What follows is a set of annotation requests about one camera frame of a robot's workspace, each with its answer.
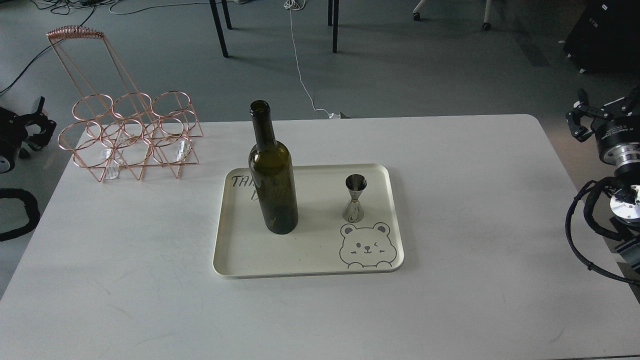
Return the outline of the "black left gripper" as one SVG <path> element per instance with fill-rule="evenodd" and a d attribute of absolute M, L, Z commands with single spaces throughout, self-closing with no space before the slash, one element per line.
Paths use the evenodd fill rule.
<path fill-rule="evenodd" d="M 57 123 L 44 114 L 45 101 L 45 97 L 40 96 L 35 102 L 34 112 L 19 117 L 4 107 L 0 108 L 0 173 L 8 173 L 15 168 L 22 144 L 34 152 L 41 152 L 50 143 Z M 33 125 L 39 127 L 39 132 L 29 134 L 26 128 Z"/>

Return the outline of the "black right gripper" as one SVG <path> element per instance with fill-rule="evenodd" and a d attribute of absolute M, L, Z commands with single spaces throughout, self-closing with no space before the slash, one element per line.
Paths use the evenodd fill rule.
<path fill-rule="evenodd" d="M 625 105 L 625 99 L 619 98 L 603 106 L 603 109 L 590 106 L 587 92 L 579 88 L 576 111 L 566 113 L 567 127 L 571 136 L 578 142 L 585 142 L 594 131 L 582 125 L 581 119 L 588 117 L 607 117 L 595 131 L 599 159 L 610 166 L 631 166 L 640 161 L 640 120 L 631 105 Z"/>

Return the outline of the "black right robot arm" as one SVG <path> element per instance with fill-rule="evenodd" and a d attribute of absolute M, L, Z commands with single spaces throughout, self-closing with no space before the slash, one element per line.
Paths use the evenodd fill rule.
<path fill-rule="evenodd" d="M 634 272 L 639 271 L 639 89 L 597 107 L 590 105 L 583 89 L 577 96 L 573 109 L 565 115 L 570 135 L 579 142 L 594 137 L 599 160 L 613 166 L 614 174 L 586 182 L 574 196 L 564 221 L 567 243 L 588 271 L 638 287 L 637 279 L 615 275 L 579 251 L 572 237 L 572 219 L 578 202 L 583 201 L 585 223 L 597 235 L 617 242 L 617 255 Z"/>

